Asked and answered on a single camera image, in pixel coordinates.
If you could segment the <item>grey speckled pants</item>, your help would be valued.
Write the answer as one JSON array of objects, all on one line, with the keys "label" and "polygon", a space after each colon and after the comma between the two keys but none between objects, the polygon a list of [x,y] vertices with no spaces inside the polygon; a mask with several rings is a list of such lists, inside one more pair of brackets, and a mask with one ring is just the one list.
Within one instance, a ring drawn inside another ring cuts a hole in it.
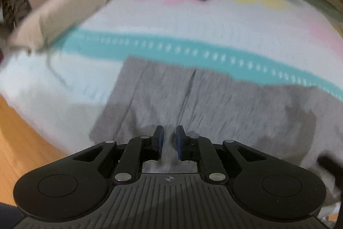
[{"label": "grey speckled pants", "polygon": [[262,86],[214,71],[130,57],[90,139],[124,144],[163,126],[162,160],[147,163],[144,170],[195,171],[194,163],[177,158],[173,131],[179,125],[188,135],[216,144],[232,139],[306,168],[325,183],[325,204],[339,201],[333,176],[316,160],[324,152],[342,159],[342,102],[316,87]]}]

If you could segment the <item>floral white bed blanket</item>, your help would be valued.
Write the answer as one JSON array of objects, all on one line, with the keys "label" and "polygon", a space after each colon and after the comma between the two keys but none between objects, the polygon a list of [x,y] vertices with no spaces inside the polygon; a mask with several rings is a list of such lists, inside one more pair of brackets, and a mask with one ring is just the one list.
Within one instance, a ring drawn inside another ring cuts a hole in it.
[{"label": "floral white bed blanket", "polygon": [[342,98],[342,14],[324,0],[110,0],[45,51],[13,53],[1,95],[66,152],[88,138],[129,56]]}]

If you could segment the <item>beige quilt at bedside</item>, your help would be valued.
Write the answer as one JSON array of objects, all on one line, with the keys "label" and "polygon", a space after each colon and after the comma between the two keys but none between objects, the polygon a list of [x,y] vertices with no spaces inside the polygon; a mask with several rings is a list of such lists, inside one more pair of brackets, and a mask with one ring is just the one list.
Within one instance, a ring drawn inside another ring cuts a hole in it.
[{"label": "beige quilt at bedside", "polygon": [[11,32],[7,49],[41,50],[73,25],[81,23],[109,0],[47,0]]}]

